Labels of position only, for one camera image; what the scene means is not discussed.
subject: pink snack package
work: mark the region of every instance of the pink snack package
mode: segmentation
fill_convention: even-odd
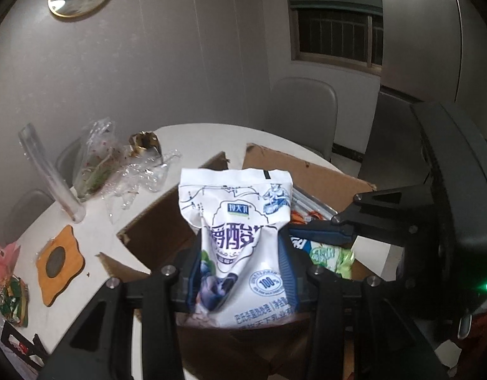
[[[17,247],[16,243],[8,244],[6,247],[0,246],[0,292],[13,274],[19,253],[20,247]]]

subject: orange coaster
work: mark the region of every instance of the orange coaster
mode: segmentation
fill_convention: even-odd
[[[36,267],[43,303],[50,307],[85,267],[85,259],[78,250],[72,226],[64,227],[59,235],[45,246],[36,261]]]

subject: blue circular stamp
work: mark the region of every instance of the blue circular stamp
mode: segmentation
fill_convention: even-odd
[[[284,291],[282,278],[274,270],[260,270],[252,273],[248,281],[254,293],[260,296],[274,296]]]

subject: green snack package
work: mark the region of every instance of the green snack package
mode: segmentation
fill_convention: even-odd
[[[291,237],[292,245],[310,255],[312,263],[322,265],[328,270],[338,273],[344,279],[351,278],[351,267],[354,253],[350,249],[313,242],[306,238]]]
[[[27,286],[22,279],[12,276],[2,291],[2,315],[15,326],[27,327]]]

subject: table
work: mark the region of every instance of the table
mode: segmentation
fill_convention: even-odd
[[[18,240],[21,252],[15,274],[28,285],[30,297],[29,325],[26,328],[20,328],[19,331],[28,339],[32,339],[37,333],[48,352],[53,351],[71,323],[108,278],[108,274],[96,257],[98,253],[105,253],[133,269],[150,272],[126,249],[116,235],[133,218],[179,182],[181,168],[197,168],[220,151],[225,151],[229,159],[228,167],[240,169],[247,143],[257,143],[340,171],[322,157],[295,143],[254,129],[224,124],[180,124],[162,127],[155,133],[161,142],[163,152],[176,149],[183,156],[180,164],[172,166],[170,169],[164,188],[160,192],[151,193],[148,190],[140,190],[130,209],[123,211],[114,224],[110,221],[105,203],[100,198],[93,198],[85,203],[87,214],[79,224],[72,224],[68,215],[55,202]],[[73,226],[80,252],[85,257],[85,268],[59,295],[53,305],[46,307],[41,298],[35,261],[47,241],[57,236],[67,224]],[[360,246],[364,246],[364,250],[368,251],[368,245]],[[380,265],[377,265],[377,269],[381,268],[380,271],[382,271],[387,257],[386,249],[381,251],[376,260],[377,263],[380,262]],[[368,266],[367,261],[360,260],[363,260],[363,264]],[[140,339],[141,323],[135,317],[131,363],[135,380],[142,378]],[[195,378],[186,372],[186,379]]]

